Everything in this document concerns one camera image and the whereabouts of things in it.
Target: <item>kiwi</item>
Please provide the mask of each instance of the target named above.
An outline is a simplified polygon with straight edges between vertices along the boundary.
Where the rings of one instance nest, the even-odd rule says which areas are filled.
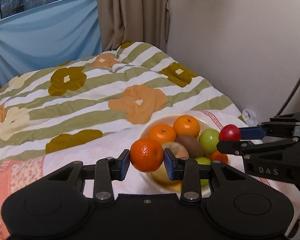
[[[197,158],[204,156],[204,150],[198,140],[189,135],[178,135],[176,142],[182,144],[188,151],[190,158]]]

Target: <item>cream flower print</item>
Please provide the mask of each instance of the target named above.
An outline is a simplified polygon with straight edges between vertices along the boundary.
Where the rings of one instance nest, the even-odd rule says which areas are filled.
[[[178,69],[176,70],[176,73],[177,73],[178,75],[180,75],[182,72],[183,72],[183,70],[182,70],[181,68],[178,68]]]
[[[64,78],[63,78],[63,82],[64,83],[67,83],[67,82],[69,82],[70,81],[70,75],[67,75],[67,76],[65,76]]]
[[[9,81],[9,83],[8,83],[9,87],[12,87],[13,89],[19,89],[19,88],[21,88],[24,85],[25,81],[29,77],[31,77],[31,75],[32,75],[32,73],[25,73],[23,75],[18,75],[16,77],[14,77],[13,79],[11,79]]]
[[[22,131],[30,122],[29,109],[14,106],[7,111],[6,119],[0,123],[0,138],[7,141],[12,135]]]

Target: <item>fruit bowl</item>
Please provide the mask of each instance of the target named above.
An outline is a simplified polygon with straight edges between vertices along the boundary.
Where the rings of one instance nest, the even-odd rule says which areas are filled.
[[[197,111],[187,111],[182,114],[170,114],[167,116],[160,117],[158,119],[155,119],[148,124],[145,125],[143,130],[140,132],[138,139],[148,137],[148,133],[153,128],[154,126],[158,124],[167,124],[170,126],[173,126],[174,121],[179,117],[184,114],[191,115],[195,117],[199,124],[200,124],[200,133],[202,133],[204,130],[213,128],[215,130],[220,130],[213,121],[209,120],[202,120],[202,118],[198,117],[198,112]],[[141,176],[143,179],[146,181],[146,183],[151,184],[153,187],[155,187],[160,193],[166,194],[166,193],[176,193],[180,197],[181,193],[181,183],[180,182],[171,182],[169,184],[159,184],[158,182],[154,181],[153,177],[151,176],[150,173],[143,173],[141,172]],[[210,189],[209,186],[202,187],[202,197],[207,197],[210,195]]]

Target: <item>metal screw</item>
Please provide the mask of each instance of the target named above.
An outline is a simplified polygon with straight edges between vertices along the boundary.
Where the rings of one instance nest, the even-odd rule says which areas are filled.
[[[105,199],[111,198],[111,196],[112,196],[111,193],[107,192],[107,191],[100,191],[100,192],[96,193],[96,198],[100,199],[100,200],[105,200]]]
[[[189,200],[197,199],[200,195],[194,191],[188,191],[183,194],[183,197]]]

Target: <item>tangerine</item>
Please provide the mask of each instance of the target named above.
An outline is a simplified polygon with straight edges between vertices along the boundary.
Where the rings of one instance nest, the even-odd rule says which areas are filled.
[[[200,124],[193,116],[182,115],[174,121],[173,129],[176,131],[177,135],[197,137],[200,133]]]
[[[174,142],[177,134],[171,126],[161,123],[151,128],[148,133],[148,137],[152,140],[158,141],[160,144],[163,144],[167,142]]]
[[[223,163],[228,163],[228,161],[229,161],[228,155],[220,153],[218,151],[213,152],[210,155],[209,159],[211,161],[221,161]]]
[[[150,138],[141,138],[135,141],[130,148],[130,161],[138,171],[156,171],[163,162],[161,144]]]

